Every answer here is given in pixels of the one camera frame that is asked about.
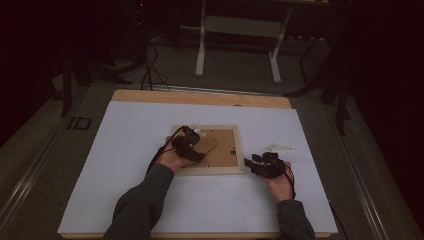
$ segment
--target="person's right hand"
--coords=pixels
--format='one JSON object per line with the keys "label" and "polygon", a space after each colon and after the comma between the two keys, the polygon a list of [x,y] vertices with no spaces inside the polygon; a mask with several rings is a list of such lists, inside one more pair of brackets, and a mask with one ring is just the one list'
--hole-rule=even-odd
{"label": "person's right hand", "polygon": [[[286,162],[286,174],[290,177],[291,182],[294,181],[294,176],[291,171],[291,163]],[[276,178],[259,178],[268,186],[272,196],[276,202],[293,199],[293,190],[291,182],[287,179],[285,174],[281,174]]]}

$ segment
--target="person's left hand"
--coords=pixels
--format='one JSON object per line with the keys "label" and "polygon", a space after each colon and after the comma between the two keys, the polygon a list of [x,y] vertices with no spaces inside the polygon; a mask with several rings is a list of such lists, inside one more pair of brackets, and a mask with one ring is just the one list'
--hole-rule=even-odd
{"label": "person's left hand", "polygon": [[174,147],[172,146],[172,143],[169,142],[163,150],[162,154],[159,155],[158,159],[156,160],[156,163],[165,165],[169,167],[174,173],[177,173],[180,168],[193,162],[186,158],[178,157],[177,154],[174,152]]}

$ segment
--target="white board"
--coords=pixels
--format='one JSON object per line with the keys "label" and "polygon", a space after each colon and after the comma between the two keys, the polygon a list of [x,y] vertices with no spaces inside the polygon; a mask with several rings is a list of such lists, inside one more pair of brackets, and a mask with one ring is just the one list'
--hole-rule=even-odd
{"label": "white board", "polygon": [[[138,185],[175,124],[237,125],[243,155],[279,144],[292,163],[296,199],[315,232],[337,232],[296,110],[189,104],[110,102],[58,232],[104,233],[119,197]],[[279,232],[265,184],[244,175],[176,176],[156,233]]]}

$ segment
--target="white desk leg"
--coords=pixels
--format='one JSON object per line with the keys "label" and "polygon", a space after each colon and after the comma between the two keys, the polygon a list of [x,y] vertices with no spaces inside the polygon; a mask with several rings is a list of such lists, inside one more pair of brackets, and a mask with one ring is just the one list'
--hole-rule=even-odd
{"label": "white desk leg", "polygon": [[200,19],[200,46],[199,53],[197,54],[196,72],[197,77],[203,76],[203,65],[205,64],[205,13],[206,0],[202,1],[202,17]]}
{"label": "white desk leg", "polygon": [[275,45],[275,48],[272,52],[269,52],[269,63],[271,65],[272,78],[274,79],[274,83],[276,84],[281,83],[280,70],[278,69],[277,64],[277,55],[280,51],[280,46],[283,42],[284,33],[286,32],[287,24],[289,23],[292,11],[293,8],[287,9],[286,17],[284,18],[284,22],[281,24],[280,31],[278,32],[277,43]]}

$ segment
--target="wooden picture frame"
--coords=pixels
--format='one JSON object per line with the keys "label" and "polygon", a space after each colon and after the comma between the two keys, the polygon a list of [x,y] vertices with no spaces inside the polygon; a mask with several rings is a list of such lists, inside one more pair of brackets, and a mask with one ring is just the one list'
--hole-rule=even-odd
{"label": "wooden picture frame", "polygon": [[[200,142],[193,149],[206,154],[200,163],[193,163],[177,173],[178,176],[186,175],[222,175],[244,174],[244,157],[240,144],[240,134],[236,125],[196,125],[190,128],[201,130]],[[215,139],[212,149],[207,148],[204,152],[202,141]]]}

